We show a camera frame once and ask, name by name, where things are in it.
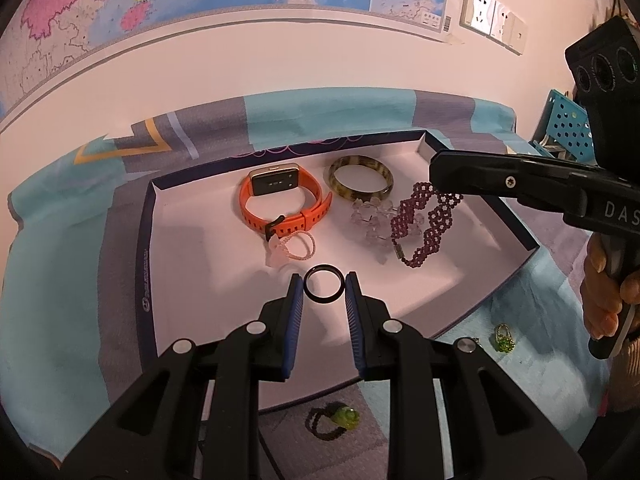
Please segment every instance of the yellow stripe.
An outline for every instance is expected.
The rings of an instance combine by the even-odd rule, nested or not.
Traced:
[[[112,152],[85,155],[84,150],[88,146],[88,144],[85,144],[84,146],[81,146],[76,153],[74,164],[85,164],[87,162],[95,162],[96,160],[104,160],[105,158],[113,158],[115,156],[146,155],[147,153],[170,152],[171,146],[169,146],[160,136],[160,132],[158,132],[158,128],[156,128],[154,120],[147,119],[145,121],[145,126],[149,135],[155,141],[155,145],[146,146],[144,148],[123,148],[122,150],[113,150]]]

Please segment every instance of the perforated basket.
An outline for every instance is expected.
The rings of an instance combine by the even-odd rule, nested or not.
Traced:
[[[549,92],[546,106],[550,108],[546,134],[578,162],[592,163],[595,157],[587,112],[556,90]]]

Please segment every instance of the watch face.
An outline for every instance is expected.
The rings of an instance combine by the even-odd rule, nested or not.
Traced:
[[[271,166],[249,174],[254,196],[277,193],[298,187],[298,165]]]

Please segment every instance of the black buckle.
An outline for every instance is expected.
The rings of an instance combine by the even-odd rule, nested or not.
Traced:
[[[284,219],[285,217],[283,215],[280,215],[273,222],[269,222],[264,226],[264,237],[267,238],[267,242],[271,240],[271,237],[274,235],[271,229],[276,227],[276,225],[283,223]]]

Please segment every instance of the wall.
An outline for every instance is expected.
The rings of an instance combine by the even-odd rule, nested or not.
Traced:
[[[564,50],[611,0],[500,0],[529,25],[523,56],[464,29],[456,44],[337,23],[249,23],[133,50],[57,88],[0,135],[0,196],[97,136],[167,110],[321,86],[450,92],[513,107],[529,138],[550,88],[573,87]],[[0,275],[16,225],[0,208]]]

